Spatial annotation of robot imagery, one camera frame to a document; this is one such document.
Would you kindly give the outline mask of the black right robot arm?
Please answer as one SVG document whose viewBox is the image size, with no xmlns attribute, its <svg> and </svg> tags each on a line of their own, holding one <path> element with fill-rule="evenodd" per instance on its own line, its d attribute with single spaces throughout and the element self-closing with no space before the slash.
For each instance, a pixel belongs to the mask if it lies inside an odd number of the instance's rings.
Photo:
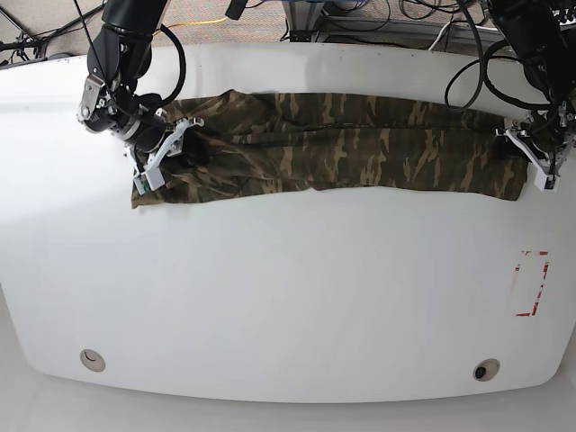
<svg viewBox="0 0 576 432">
<path fill-rule="evenodd" d="M 78 108 L 78 120 L 93 133 L 110 131 L 122 141 L 142 172 L 141 157 L 167 149 L 179 120 L 169 121 L 160 110 L 176 100 L 184 87 L 186 58 L 179 39 L 163 24 L 168 1 L 109 1 L 103 8 L 103 24 L 95 38 L 89 38 L 88 77 Z M 160 94 L 136 93 L 139 79 L 149 70 L 154 34 L 165 34 L 178 56 L 178 78 L 174 90 Z"/>
</svg>

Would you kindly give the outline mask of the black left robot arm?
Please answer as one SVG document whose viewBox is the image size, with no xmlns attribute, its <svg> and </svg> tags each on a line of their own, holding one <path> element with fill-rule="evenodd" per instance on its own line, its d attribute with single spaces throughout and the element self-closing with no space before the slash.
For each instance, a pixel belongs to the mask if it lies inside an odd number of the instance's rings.
<svg viewBox="0 0 576 432">
<path fill-rule="evenodd" d="M 575 3 L 573 1 L 489 1 L 488 11 L 503 40 L 485 51 L 493 54 L 508 46 L 523 66 L 528 83 L 546 103 L 524 103 L 497 90 L 486 77 L 485 85 L 500 100 L 530 112 L 531 145 L 554 178 L 575 136 Z"/>
</svg>

